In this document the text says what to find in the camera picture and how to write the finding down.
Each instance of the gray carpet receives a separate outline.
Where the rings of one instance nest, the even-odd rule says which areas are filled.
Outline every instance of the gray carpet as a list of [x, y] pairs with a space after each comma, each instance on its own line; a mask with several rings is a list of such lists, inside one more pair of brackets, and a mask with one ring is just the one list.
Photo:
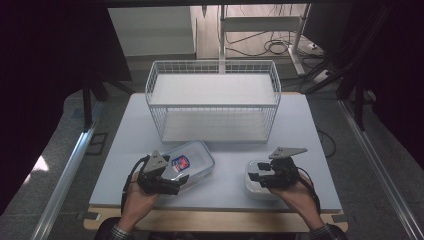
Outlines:
[[[132, 70], [134, 79], [146, 79], [149, 64]], [[293, 78], [290, 65], [279, 65], [281, 78]], [[283, 80], [282, 84], [298, 84], [300, 80]], [[143, 91], [143, 81], [124, 83]], [[292, 85], [285, 89], [297, 88]], [[365, 154], [348, 122], [343, 115], [334, 89], [337, 83], [308, 96], [314, 121], [319, 129], [329, 134], [336, 142], [336, 152], [328, 158], [328, 165], [340, 197], [344, 212], [349, 221], [349, 239], [408, 239], [393, 207], [377, 180]], [[81, 215], [88, 209], [88, 201], [98, 175], [113, 142], [129, 96], [111, 86], [107, 86], [110, 97], [106, 102], [96, 134], [107, 133], [104, 148], [99, 155], [85, 155], [71, 185], [59, 216], [52, 227], [48, 239], [93, 239], [95, 232], [84, 229]], [[29, 239], [49, 200], [60, 174], [81, 133], [81, 94], [69, 97], [65, 103], [65, 113], [52, 136], [43, 157], [49, 171], [37, 171], [31, 176], [0, 217], [1, 239]], [[373, 114], [370, 106], [364, 109], [364, 122], [367, 134], [375, 144], [375, 149], [384, 160], [388, 172], [393, 177], [404, 198], [420, 223], [424, 223], [424, 180], [422, 169], [407, 151], [384, 128]], [[334, 146], [330, 139], [322, 136], [325, 153], [330, 154]], [[99, 145], [90, 146], [87, 152], [96, 153]]]

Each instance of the white table surface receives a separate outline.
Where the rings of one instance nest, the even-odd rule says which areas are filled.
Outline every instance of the white table surface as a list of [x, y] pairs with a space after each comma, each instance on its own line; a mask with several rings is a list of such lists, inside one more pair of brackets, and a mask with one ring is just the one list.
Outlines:
[[[133, 94], [90, 199], [92, 206], [119, 206], [125, 180], [134, 164], [153, 150], [168, 152], [181, 144], [163, 144], [153, 123], [144, 94]], [[304, 95], [282, 94], [269, 141], [262, 144], [207, 143], [215, 159], [212, 174], [172, 198], [162, 198], [158, 208], [209, 210], [287, 209], [282, 201], [254, 200], [245, 194], [245, 166], [266, 161], [278, 146], [307, 148], [293, 156], [315, 183], [323, 212], [341, 210], [315, 125]]]

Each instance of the wall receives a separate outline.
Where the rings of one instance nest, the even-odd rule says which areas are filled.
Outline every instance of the wall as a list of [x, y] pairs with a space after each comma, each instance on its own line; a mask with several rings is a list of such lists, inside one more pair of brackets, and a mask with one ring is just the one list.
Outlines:
[[190, 7], [111, 8], [125, 56], [194, 53]]

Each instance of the aluminum rail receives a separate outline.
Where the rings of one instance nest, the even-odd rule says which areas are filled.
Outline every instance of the aluminum rail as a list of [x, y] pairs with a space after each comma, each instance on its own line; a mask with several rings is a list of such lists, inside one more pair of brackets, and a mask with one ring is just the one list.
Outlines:
[[56, 221], [57, 215], [62, 207], [62, 204], [68, 194], [69, 188], [73, 182], [75, 174], [79, 168], [84, 153], [90, 143], [94, 130], [100, 119], [101, 112], [104, 108], [104, 103], [97, 102], [93, 109], [93, 122], [87, 132], [83, 132], [69, 157], [68, 163], [63, 170], [62, 176], [54, 189], [46, 208], [31, 236], [31, 239], [47, 239], [50, 231]]
[[389, 198], [390, 203], [392, 204], [396, 214], [398, 215], [403, 227], [405, 228], [409, 238], [411, 240], [423, 240], [424, 235], [423, 231], [418, 226], [417, 220], [415, 219], [414, 214], [408, 207], [407, 202], [400, 194], [396, 185], [393, 183], [393, 180], [390, 178], [389, 173], [384, 167], [383, 163], [380, 160], [377, 152], [375, 151], [371, 141], [368, 139], [366, 132], [361, 131], [361, 129], [356, 124], [353, 116], [353, 110], [349, 106], [347, 100], [339, 100], [340, 107], [342, 108], [355, 136], [357, 137], [359, 143], [361, 144], [364, 153], [370, 162], [378, 180], [380, 181], [381, 186], [383, 187], [387, 197]]

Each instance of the table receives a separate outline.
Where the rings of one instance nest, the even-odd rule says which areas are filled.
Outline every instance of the table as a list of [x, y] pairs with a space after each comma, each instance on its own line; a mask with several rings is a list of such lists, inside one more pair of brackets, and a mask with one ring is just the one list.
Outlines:
[[[181, 144], [163, 144], [156, 132], [145, 95], [133, 94], [90, 199], [87, 229], [96, 229], [108, 217], [120, 216], [120, 198], [125, 179], [135, 162], [151, 154], [172, 150]], [[156, 209], [137, 227], [152, 231], [306, 232], [307, 226], [282, 201], [260, 201], [244, 193], [244, 168], [252, 160], [266, 160], [278, 146], [306, 147], [294, 156], [306, 169], [321, 200], [322, 217], [334, 223], [342, 208], [331, 179], [315, 125], [304, 95], [283, 94], [266, 144], [206, 143], [215, 158], [208, 179], [173, 198], [161, 198]], [[336, 223], [347, 230], [346, 222]]]

